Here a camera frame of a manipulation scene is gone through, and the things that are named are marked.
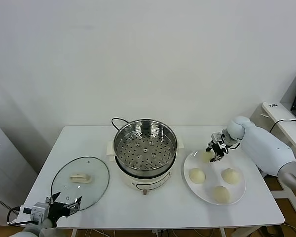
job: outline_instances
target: white shelf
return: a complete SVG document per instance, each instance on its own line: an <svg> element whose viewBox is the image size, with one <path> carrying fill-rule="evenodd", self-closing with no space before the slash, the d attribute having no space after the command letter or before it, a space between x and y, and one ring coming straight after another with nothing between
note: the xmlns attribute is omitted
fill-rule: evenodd
<svg viewBox="0 0 296 237"><path fill-rule="evenodd" d="M274 122L282 119L296 119L296 117L286 107L286 105L283 105L280 102L262 103L262 108L274 120ZM296 147L296 122L282 121L277 123L277 126Z"/></svg>

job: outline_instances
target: stainless steel steamer basket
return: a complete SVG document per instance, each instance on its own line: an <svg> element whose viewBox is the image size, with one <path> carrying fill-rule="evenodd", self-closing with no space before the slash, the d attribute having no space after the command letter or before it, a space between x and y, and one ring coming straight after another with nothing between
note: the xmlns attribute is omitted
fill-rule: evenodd
<svg viewBox="0 0 296 237"><path fill-rule="evenodd" d="M126 124L113 142L118 166L139 179L155 178L167 172L174 163L177 146L171 128L151 119Z"/></svg>

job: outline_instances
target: white cabinet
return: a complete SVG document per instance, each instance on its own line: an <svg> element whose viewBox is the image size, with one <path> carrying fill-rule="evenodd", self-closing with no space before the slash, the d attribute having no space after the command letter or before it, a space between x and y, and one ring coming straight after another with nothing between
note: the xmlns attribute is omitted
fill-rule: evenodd
<svg viewBox="0 0 296 237"><path fill-rule="evenodd" d="M36 178L35 171L0 129L0 224L6 223L9 208L24 203Z"/></svg>

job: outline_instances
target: white appliance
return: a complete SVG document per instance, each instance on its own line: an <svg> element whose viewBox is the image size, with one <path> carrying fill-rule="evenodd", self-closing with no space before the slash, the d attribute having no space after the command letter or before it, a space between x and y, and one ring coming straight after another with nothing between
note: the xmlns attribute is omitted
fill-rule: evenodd
<svg viewBox="0 0 296 237"><path fill-rule="evenodd" d="M10 208L24 203L36 178L35 171L0 129L0 225L6 224Z"/></svg>
<svg viewBox="0 0 296 237"><path fill-rule="evenodd" d="M177 138L178 140L178 148L177 151L184 148L183 142L180 138ZM108 142L107 146L107 156L110 158L110 162L115 162L115 152L113 148L113 141ZM121 180L129 186L130 188L133 188L135 190L143 192L144 195L147 194L148 191L155 190L162 186L171 175L171 169L172 167L164 174L153 178L153 179L136 179L134 177L131 177L127 174L125 174L121 169L119 169L119 175L121 177Z"/></svg>

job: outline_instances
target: robotic arm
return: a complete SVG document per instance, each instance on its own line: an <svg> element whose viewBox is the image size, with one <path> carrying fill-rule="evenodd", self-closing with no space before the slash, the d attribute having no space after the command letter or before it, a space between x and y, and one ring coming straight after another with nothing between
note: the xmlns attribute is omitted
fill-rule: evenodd
<svg viewBox="0 0 296 237"><path fill-rule="evenodd" d="M236 143L241 144L242 150L264 173L277 176L288 187L296 189L296 159L292 149L246 117L236 117L227 129L212 134L206 149L213 149L215 153L211 162L221 160Z"/></svg>
<svg viewBox="0 0 296 237"><path fill-rule="evenodd" d="M60 237L63 236L57 227L57 221L59 218L65 216L71 216L80 210L80 204L82 197L76 198L73 203L61 203L56 202L55 200L60 195L59 193L53 194L51 198L46 198L45 203L38 202L32 208L27 208L22 206L18 207L15 210L18 210L20 213L25 213L30 215L31 221L29 222L20 222L16 223L16 220L12 222L8 221L8 225L17 226L26 223L23 231L12 235L11 237Z"/></svg>

